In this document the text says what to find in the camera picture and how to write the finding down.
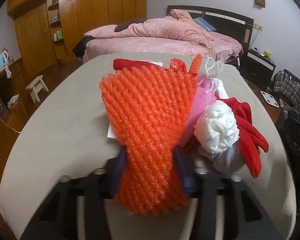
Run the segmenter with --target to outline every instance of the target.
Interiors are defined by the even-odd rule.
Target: pink bedspread
[[[96,40],[87,43],[84,62],[116,52],[200,53],[203,57],[225,62],[242,50],[238,41],[220,33],[207,32],[185,11],[171,10],[170,15],[143,24],[131,24],[117,33],[114,32],[117,25],[102,26],[85,33]]]

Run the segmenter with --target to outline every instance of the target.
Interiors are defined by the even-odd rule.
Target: plaid cloth
[[[279,71],[274,76],[274,92],[283,93],[291,103],[293,107],[300,110],[300,85],[298,82],[292,80],[291,76],[285,71]]]

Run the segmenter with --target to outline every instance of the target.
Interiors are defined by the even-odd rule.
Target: white stool
[[[45,91],[49,91],[49,89],[47,88],[46,84],[43,82],[42,80],[43,75],[41,76],[37,76],[27,87],[26,90],[30,90],[30,95],[31,98],[33,100],[33,102],[35,103],[36,101],[39,103],[40,102],[40,98],[38,96],[38,92],[43,89]]]

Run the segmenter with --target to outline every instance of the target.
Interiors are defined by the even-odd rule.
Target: blue pillow
[[[202,28],[204,28],[208,32],[215,32],[217,30],[215,27],[213,27],[212,25],[207,23],[204,19],[202,19],[202,17],[198,17],[198,18],[194,19],[194,22],[197,23],[198,25],[200,25]]]

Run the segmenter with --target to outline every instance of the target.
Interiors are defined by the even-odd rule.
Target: brown pillow
[[[115,29],[114,32],[118,33],[120,31],[125,30],[126,28],[129,27],[129,25],[133,24],[133,23],[144,23],[145,20],[144,19],[135,19],[135,20],[130,20],[130,21],[126,21],[124,23],[120,23]]]

